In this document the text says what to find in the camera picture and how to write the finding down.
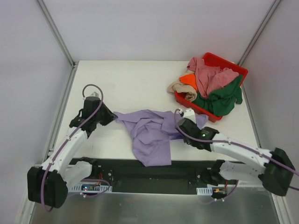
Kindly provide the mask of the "purple t shirt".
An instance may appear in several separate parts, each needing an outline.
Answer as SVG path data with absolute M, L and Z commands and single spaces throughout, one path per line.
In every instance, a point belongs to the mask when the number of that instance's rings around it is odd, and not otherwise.
M 127 129 L 132 139 L 135 158 L 146 167 L 171 165 L 171 140 L 181 140 L 176 129 L 182 117 L 172 111 L 139 110 L 131 113 L 115 112 L 117 123 Z

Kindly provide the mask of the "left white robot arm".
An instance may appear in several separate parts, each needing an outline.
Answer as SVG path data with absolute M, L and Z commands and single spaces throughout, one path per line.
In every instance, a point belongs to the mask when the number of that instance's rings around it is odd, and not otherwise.
M 83 108 L 70 122 L 62 142 L 41 165 L 33 166 L 27 173 L 28 199 L 51 208 L 60 208 L 69 190 L 86 179 L 95 181 L 99 171 L 85 159 L 68 167 L 76 152 L 89 139 L 97 125 L 106 126 L 118 117 L 112 113 L 99 97 L 89 96 Z

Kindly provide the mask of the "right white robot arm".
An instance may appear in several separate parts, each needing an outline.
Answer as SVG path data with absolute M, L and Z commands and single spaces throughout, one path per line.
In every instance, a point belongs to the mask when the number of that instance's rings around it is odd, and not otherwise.
M 255 182 L 277 196 L 285 196 L 291 188 L 292 178 L 297 172 L 284 150 L 275 148 L 271 151 L 245 145 L 213 128 L 199 129 L 187 118 L 177 123 L 177 130 L 186 144 L 236 160 L 216 160 L 200 175 L 204 183 L 216 186 L 229 180 Z

